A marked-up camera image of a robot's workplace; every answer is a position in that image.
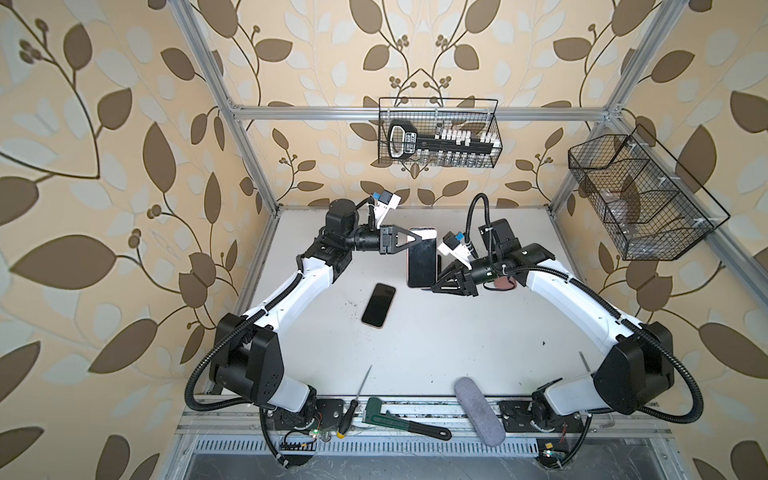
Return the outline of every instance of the wire basket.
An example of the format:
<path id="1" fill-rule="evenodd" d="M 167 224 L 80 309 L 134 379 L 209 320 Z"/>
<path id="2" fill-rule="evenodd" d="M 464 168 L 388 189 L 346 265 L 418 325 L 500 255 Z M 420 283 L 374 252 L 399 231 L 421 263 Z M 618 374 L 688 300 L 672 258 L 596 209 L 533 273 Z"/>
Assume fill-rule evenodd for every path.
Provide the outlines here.
<path id="1" fill-rule="evenodd" d="M 650 155 L 653 146 L 674 161 L 673 174 Z M 568 168 L 624 260 L 676 260 L 730 218 L 642 125 L 630 135 L 603 135 L 572 147 Z"/>
<path id="2" fill-rule="evenodd" d="M 484 98 L 380 98 L 378 165 L 493 168 L 504 148 L 497 106 Z"/>

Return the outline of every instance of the large smartphone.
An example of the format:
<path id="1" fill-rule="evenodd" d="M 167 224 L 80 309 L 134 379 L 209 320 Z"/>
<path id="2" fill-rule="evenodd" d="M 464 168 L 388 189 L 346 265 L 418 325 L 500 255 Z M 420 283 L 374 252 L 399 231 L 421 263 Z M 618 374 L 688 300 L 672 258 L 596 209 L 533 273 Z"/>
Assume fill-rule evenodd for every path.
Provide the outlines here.
<path id="1" fill-rule="evenodd" d="M 373 287 L 373 295 L 368 300 L 366 311 L 362 314 L 362 322 L 377 329 L 384 326 L 384 319 L 389 311 L 389 305 L 392 304 L 395 291 L 397 290 L 394 286 L 377 283 Z"/>
<path id="2" fill-rule="evenodd" d="M 422 241 L 406 250 L 406 283 L 411 288 L 429 288 L 437 280 L 437 230 L 431 227 L 410 229 Z"/>

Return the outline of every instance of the work surface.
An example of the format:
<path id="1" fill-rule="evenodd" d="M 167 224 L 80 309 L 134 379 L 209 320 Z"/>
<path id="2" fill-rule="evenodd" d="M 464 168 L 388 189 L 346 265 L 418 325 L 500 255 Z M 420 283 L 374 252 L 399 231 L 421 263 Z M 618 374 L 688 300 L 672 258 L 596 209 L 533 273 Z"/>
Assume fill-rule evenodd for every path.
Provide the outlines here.
<path id="1" fill-rule="evenodd" d="M 466 209 L 394 210 L 386 224 L 434 227 L 441 239 L 464 229 Z M 325 224 L 324 210 L 283 212 L 259 281 L 259 304 L 296 271 L 296 255 Z M 521 244 L 539 243 L 567 267 L 568 259 L 543 209 L 494 209 L 491 220 L 506 218 Z M 483 255 L 474 214 L 472 238 Z M 444 258 L 447 265 L 450 259 Z M 361 323 L 373 287 L 397 289 L 384 327 Z M 453 395 L 454 382 L 472 377 L 486 395 L 526 395 L 561 377 L 585 373 L 579 352 L 596 369 L 597 347 L 563 313 L 532 291 L 479 287 L 477 297 L 441 295 L 406 286 L 406 253 L 353 252 L 339 279 L 280 332 L 288 375 L 319 395 L 354 394 L 369 365 L 363 396 Z"/>

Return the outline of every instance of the leaf patterned wallpaper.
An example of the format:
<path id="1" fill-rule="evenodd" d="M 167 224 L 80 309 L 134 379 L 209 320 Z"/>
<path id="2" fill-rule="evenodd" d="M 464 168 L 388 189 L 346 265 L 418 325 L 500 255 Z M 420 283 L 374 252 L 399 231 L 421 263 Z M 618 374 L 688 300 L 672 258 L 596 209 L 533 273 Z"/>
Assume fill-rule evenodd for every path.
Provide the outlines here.
<path id="1" fill-rule="evenodd" d="M 568 170 L 567 151 L 587 135 L 584 122 L 500 122 L 504 151 L 493 169 L 380 165 L 377 126 L 345 121 L 245 122 L 275 198 L 321 207 L 336 198 L 358 201 L 383 188 L 401 204 L 455 207 L 485 192 L 500 207 L 541 206 Z"/>
<path id="2" fill-rule="evenodd" d="M 266 211 L 160 2 L 0 32 L 0 477 L 147 479 Z"/>
<path id="3" fill-rule="evenodd" d="M 191 0 L 232 99 L 497 98 L 602 106 L 654 0 Z"/>
<path id="4" fill-rule="evenodd" d="M 766 268 L 767 98 L 768 4 L 691 0 L 625 110 L 732 213 L 723 228 Z M 620 261 L 583 192 L 559 221 L 590 286 L 669 328 L 702 386 L 702 419 L 673 425 L 694 475 L 768 478 L 768 314 L 705 243 L 674 262 Z M 690 394 L 677 382 L 659 402 L 687 412 Z"/>

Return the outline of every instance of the screwdriver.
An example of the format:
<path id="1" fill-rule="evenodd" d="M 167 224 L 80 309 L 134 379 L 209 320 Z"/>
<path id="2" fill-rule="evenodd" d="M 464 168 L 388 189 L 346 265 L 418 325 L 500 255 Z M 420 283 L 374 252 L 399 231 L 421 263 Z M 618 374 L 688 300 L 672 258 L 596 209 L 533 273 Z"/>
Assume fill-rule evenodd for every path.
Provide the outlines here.
<path id="1" fill-rule="evenodd" d="M 349 410 L 346 411 L 344 416 L 341 418 L 341 422 L 339 422 L 339 428 L 336 430 L 336 436 L 340 439 L 344 438 L 344 435 L 346 435 L 347 431 L 349 431 L 349 427 L 352 426 L 352 417 L 355 416 L 355 410 L 357 410 L 357 406 L 359 403 L 357 402 L 357 399 L 360 397 L 360 392 L 362 391 L 362 386 L 366 384 L 366 380 L 368 379 L 368 374 L 371 373 L 371 365 L 368 367 L 368 371 L 366 372 L 366 376 L 362 378 L 362 383 L 360 384 L 360 388 L 357 390 L 357 395 L 355 395 L 355 399 L 349 403 Z"/>

